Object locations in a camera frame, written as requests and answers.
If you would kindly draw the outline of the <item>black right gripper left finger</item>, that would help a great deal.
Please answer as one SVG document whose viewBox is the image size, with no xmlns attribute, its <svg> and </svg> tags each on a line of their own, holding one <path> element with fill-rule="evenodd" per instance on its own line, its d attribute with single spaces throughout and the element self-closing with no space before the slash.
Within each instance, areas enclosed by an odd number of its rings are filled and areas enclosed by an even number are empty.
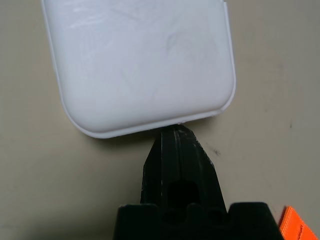
<svg viewBox="0 0 320 240">
<path fill-rule="evenodd" d="M 168 187 L 181 176 L 175 127 L 161 129 L 143 165 L 141 203 L 168 207 Z"/>
</svg>

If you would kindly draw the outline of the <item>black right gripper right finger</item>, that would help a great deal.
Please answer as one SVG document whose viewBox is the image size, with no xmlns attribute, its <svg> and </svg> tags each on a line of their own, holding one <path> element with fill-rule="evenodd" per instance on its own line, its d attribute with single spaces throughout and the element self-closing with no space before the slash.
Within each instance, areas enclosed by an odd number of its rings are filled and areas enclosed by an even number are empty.
<svg viewBox="0 0 320 240">
<path fill-rule="evenodd" d="M 226 206 L 215 166 L 197 140 L 183 125 L 175 126 L 181 179 L 191 184 L 192 202 L 204 209 L 225 213 Z"/>
</svg>

